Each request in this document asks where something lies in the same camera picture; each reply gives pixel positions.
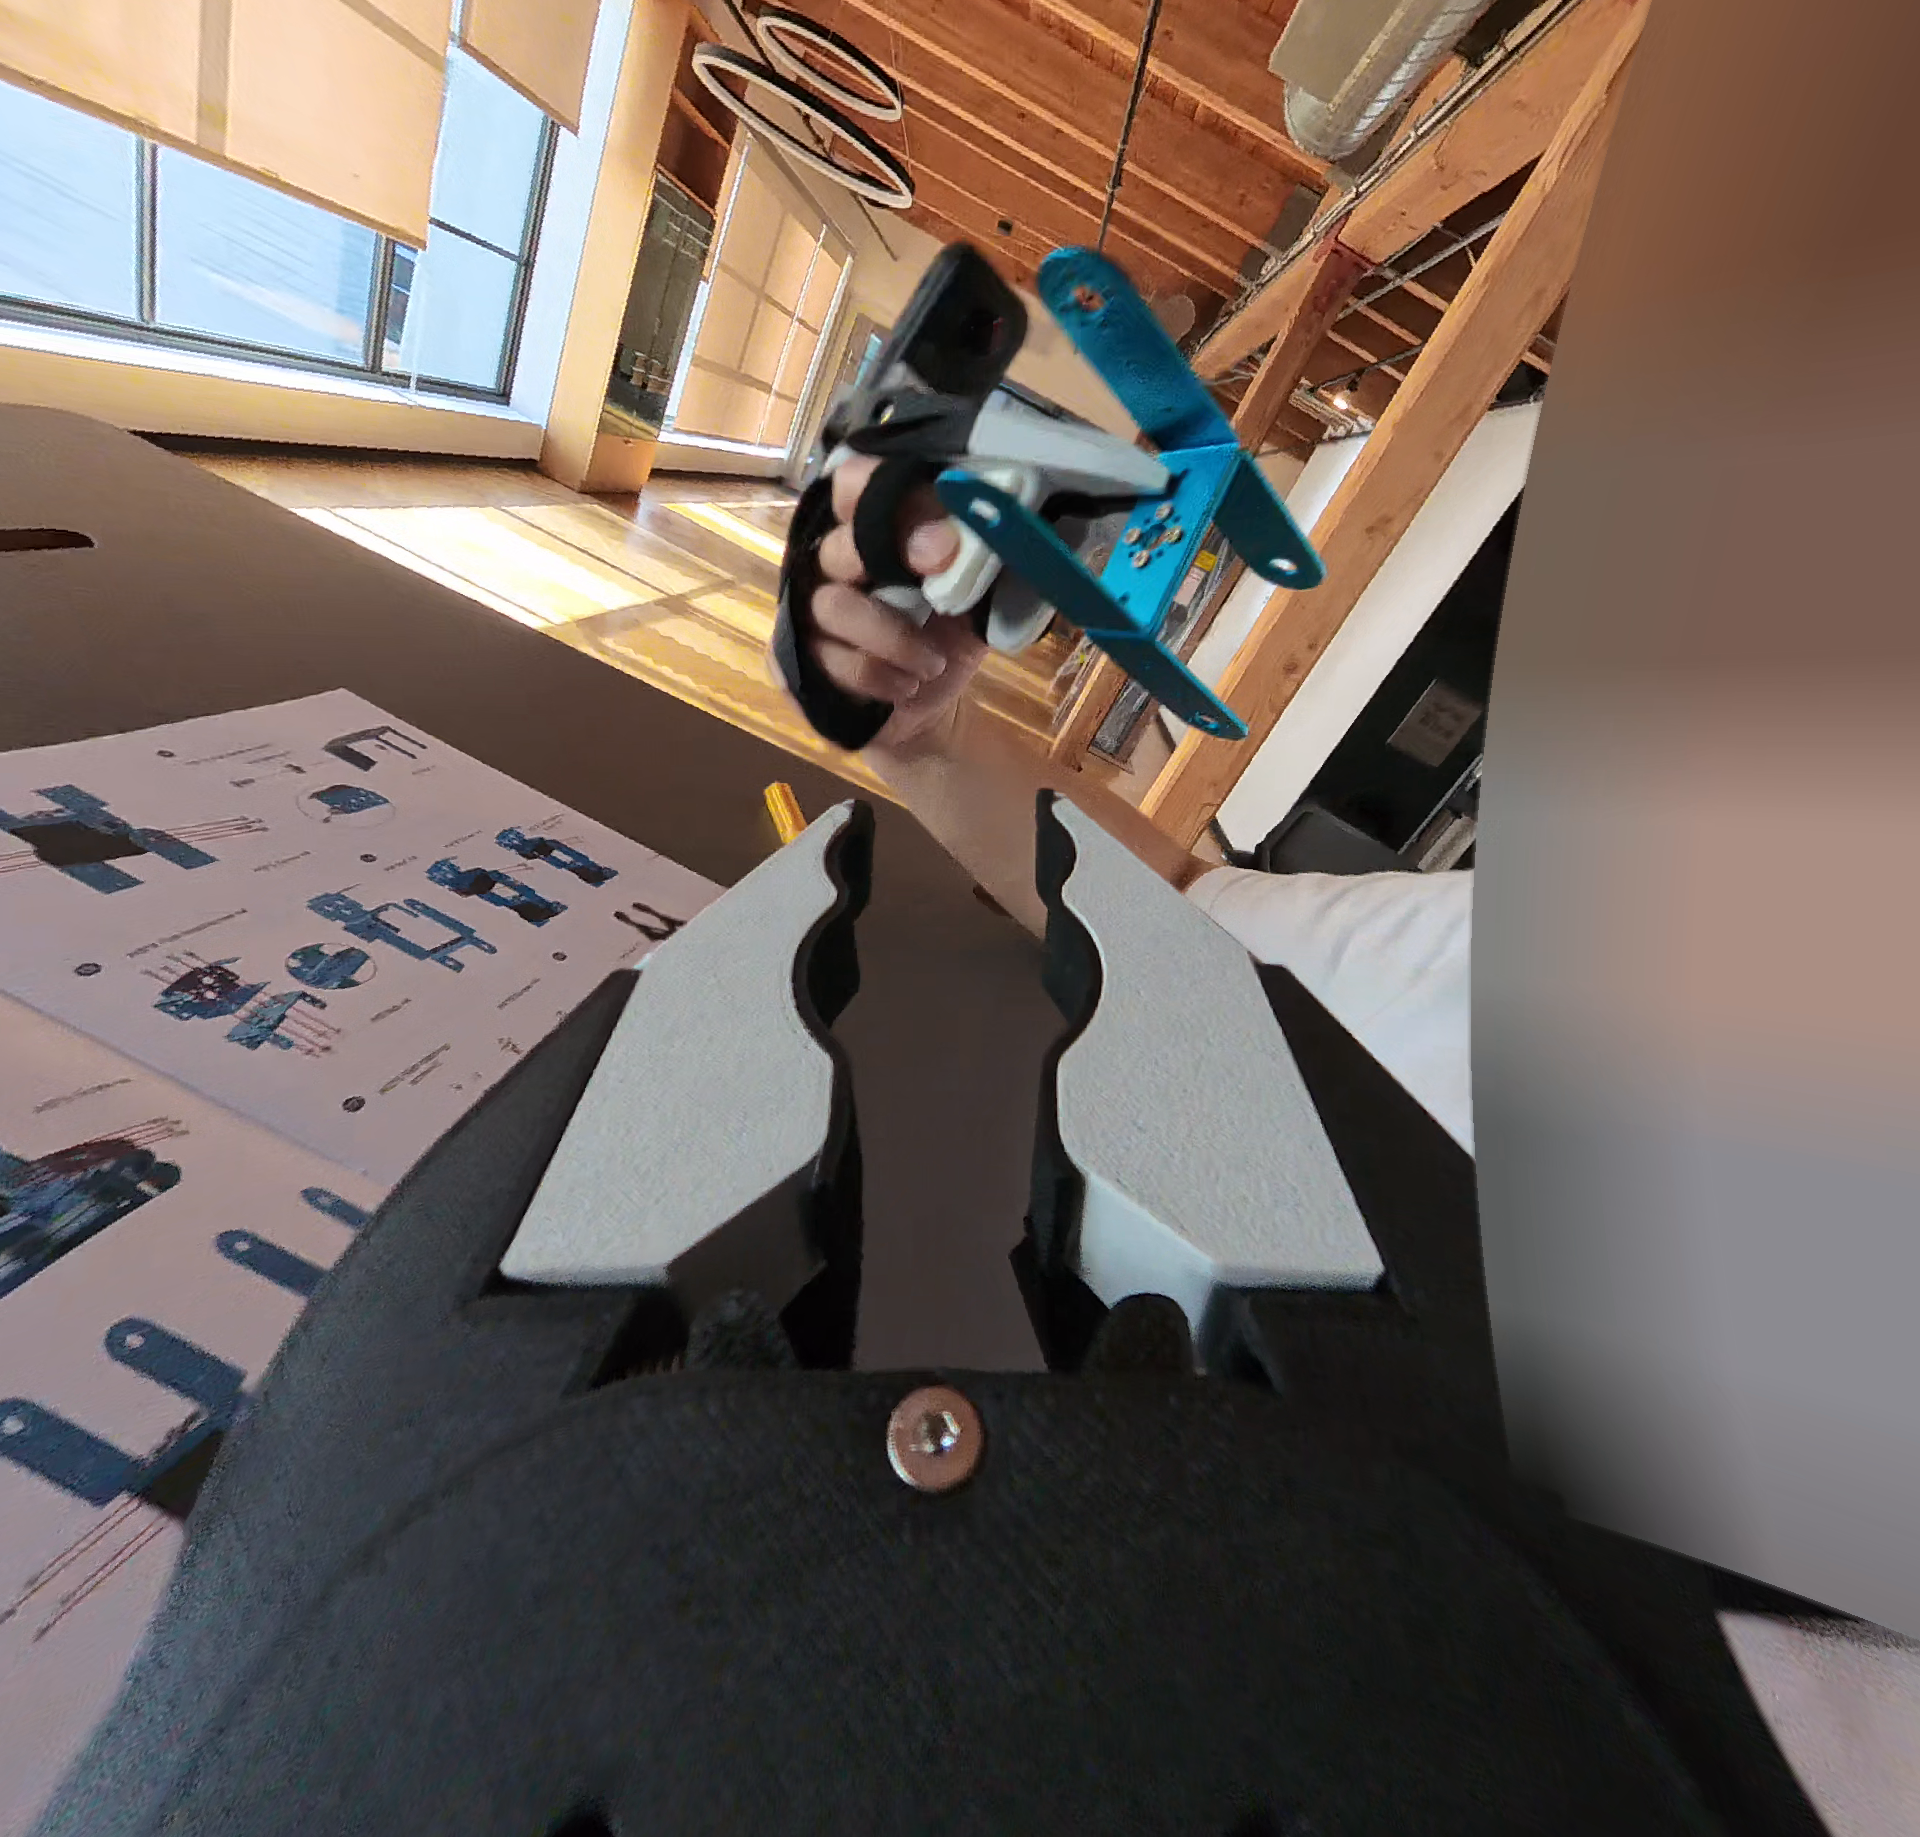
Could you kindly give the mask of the narrow tan roller blind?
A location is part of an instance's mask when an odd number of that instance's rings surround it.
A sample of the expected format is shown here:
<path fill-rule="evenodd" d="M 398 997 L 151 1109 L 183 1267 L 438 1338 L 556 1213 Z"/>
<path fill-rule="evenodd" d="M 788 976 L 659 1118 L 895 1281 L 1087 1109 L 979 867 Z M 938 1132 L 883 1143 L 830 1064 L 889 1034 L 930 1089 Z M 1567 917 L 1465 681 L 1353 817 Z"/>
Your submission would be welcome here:
<path fill-rule="evenodd" d="M 548 122 L 577 132 L 600 0 L 462 0 L 457 43 Z"/>

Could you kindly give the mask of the person's right hand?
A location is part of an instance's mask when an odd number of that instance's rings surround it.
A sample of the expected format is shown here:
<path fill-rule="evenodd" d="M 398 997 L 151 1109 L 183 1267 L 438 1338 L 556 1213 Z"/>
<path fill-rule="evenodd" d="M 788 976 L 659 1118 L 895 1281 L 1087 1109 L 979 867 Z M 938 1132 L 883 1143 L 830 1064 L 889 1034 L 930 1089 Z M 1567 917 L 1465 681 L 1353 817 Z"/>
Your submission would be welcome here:
<path fill-rule="evenodd" d="M 810 596 L 810 654 L 839 690 L 889 705 L 891 716 L 868 757 L 913 761 L 951 745 L 987 647 L 965 620 L 932 615 L 916 624 L 878 600 L 855 547 L 855 506 L 878 468 L 878 459 L 851 452 L 832 466 L 824 580 Z"/>

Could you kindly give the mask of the wide tan roller blind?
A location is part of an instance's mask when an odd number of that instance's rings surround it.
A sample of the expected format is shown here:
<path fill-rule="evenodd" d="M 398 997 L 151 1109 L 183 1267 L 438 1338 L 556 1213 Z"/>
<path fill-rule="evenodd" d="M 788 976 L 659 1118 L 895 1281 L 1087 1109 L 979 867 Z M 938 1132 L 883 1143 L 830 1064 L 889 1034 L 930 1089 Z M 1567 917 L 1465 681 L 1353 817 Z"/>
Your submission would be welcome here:
<path fill-rule="evenodd" d="M 3 0 L 3 74 L 425 245 L 452 0 Z"/>

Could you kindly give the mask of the printed assembly instruction sheet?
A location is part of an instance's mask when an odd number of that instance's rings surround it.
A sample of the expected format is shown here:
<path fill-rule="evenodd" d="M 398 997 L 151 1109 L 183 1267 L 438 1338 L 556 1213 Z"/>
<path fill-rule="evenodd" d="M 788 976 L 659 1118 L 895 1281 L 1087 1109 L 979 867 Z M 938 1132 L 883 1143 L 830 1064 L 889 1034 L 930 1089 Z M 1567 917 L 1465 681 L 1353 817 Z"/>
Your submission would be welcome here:
<path fill-rule="evenodd" d="M 345 690 L 4 752 L 4 1832 L 325 1273 L 719 894 Z"/>

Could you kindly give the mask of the wooden support post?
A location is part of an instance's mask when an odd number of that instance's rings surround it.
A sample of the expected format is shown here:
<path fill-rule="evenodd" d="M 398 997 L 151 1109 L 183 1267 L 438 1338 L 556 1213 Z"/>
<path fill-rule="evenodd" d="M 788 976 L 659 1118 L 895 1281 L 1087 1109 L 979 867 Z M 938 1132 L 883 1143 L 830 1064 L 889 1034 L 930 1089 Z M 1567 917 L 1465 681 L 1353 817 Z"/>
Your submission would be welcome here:
<path fill-rule="evenodd" d="M 1317 531 L 1326 577 L 1305 594 L 1276 591 L 1230 655 L 1221 692 L 1245 721 L 1245 737 L 1216 742 L 1190 734 L 1145 792 L 1142 817 L 1178 846 L 1198 844 L 1490 411 L 1529 340 L 1564 301 L 1624 73 L 1649 14 L 1650 0 L 1641 0 L 1604 51 L 1465 292 L 1323 511 Z"/>

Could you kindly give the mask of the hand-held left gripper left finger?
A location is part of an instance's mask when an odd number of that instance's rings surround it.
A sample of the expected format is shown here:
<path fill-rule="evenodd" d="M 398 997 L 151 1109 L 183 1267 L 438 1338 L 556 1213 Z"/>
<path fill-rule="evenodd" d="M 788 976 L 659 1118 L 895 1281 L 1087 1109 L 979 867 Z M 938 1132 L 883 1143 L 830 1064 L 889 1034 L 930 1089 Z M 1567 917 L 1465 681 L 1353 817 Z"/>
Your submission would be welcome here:
<path fill-rule="evenodd" d="M 500 1273 L 635 1289 L 689 1328 L 735 1292 L 850 1366 L 861 1267 L 851 1067 L 874 812 L 844 799 L 637 967 Z"/>

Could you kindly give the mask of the dark desk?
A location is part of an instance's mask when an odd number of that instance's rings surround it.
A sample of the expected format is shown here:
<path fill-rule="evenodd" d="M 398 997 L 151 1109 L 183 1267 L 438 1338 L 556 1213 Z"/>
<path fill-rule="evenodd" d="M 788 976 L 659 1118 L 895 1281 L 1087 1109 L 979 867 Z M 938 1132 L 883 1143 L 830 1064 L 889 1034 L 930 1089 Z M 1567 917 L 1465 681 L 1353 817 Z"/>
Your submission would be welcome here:
<path fill-rule="evenodd" d="M 7 406 L 4 751 L 345 688 L 622 836 L 733 885 L 763 788 L 816 817 L 847 776 L 643 686 L 133 432 Z M 1010 1265 L 1043 1044 L 1039 944 L 877 801 L 855 1075 L 861 1370 L 1037 1370 Z"/>

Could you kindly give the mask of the blue metal bracket assembly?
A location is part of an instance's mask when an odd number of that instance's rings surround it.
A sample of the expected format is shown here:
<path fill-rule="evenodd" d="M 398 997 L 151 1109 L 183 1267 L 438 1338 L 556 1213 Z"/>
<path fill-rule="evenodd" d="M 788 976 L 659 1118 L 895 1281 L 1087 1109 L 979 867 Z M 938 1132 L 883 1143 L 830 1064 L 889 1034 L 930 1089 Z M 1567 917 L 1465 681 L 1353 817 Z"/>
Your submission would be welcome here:
<path fill-rule="evenodd" d="M 1171 609 L 1211 533 L 1286 591 L 1318 588 L 1321 557 L 1117 263 L 1087 247 L 1056 249 L 1041 263 L 1039 297 L 1128 409 L 1138 432 L 1130 444 L 1168 469 L 1168 493 L 1141 502 L 1073 497 L 1077 514 L 1066 518 L 1020 507 L 1004 518 L 962 518 L 961 471 L 937 477 L 934 493 L 961 535 L 977 537 L 1131 683 L 1188 727 L 1238 742 L 1245 723 L 1171 647 Z"/>

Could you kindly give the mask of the silver air duct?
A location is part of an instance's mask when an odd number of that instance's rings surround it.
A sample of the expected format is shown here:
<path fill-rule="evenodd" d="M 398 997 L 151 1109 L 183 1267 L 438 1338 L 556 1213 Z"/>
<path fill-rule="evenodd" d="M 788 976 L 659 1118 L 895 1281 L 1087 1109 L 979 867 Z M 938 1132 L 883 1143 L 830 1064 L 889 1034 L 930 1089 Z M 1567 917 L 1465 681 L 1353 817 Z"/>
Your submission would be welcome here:
<path fill-rule="evenodd" d="M 1285 131 L 1324 162 L 1366 146 L 1497 0 L 1300 0 L 1268 70 Z"/>

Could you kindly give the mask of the black equipment cabinet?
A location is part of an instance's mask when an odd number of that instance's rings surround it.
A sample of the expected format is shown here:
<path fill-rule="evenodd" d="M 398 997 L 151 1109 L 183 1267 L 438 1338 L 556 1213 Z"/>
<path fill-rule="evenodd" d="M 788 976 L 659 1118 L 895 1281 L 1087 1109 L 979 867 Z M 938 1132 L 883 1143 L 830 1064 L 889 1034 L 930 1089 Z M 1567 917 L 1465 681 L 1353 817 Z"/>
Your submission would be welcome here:
<path fill-rule="evenodd" d="M 1472 870 L 1480 796 L 1456 792 L 1485 752 L 1500 612 L 1522 502 L 1469 568 L 1310 781 L 1302 872 Z"/>

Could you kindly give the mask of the tan blinds beyond pillar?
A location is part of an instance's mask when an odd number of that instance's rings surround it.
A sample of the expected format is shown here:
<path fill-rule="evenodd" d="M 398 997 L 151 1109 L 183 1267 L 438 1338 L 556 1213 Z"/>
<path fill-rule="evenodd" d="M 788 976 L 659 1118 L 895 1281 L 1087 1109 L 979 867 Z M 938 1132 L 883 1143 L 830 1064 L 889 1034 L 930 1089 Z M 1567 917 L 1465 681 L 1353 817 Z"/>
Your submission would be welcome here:
<path fill-rule="evenodd" d="M 847 240 L 771 146 L 737 132 L 667 430 L 710 447 L 788 452 L 850 266 Z"/>

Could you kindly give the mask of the large window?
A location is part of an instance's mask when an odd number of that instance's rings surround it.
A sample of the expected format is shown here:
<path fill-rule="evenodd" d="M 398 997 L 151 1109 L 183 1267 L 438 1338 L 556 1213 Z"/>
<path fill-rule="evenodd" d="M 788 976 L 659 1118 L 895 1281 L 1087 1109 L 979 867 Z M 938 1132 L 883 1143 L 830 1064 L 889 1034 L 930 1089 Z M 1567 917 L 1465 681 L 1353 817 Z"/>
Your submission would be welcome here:
<path fill-rule="evenodd" d="M 7 84 L 4 323 L 501 403 L 557 139 L 452 51 L 412 245 Z"/>

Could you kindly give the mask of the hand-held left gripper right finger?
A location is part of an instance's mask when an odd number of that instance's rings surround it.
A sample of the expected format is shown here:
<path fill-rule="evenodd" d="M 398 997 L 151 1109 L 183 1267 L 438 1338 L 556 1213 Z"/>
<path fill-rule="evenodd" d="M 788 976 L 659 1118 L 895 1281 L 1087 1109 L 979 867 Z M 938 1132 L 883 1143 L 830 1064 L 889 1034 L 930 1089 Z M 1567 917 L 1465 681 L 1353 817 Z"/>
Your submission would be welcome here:
<path fill-rule="evenodd" d="M 1210 1356 L 1247 1296 L 1368 1296 L 1384 1276 L 1258 962 L 1073 799 L 1037 799 L 1043 1058 L 1022 1298 L 1043 1366 L 1163 1298 Z"/>

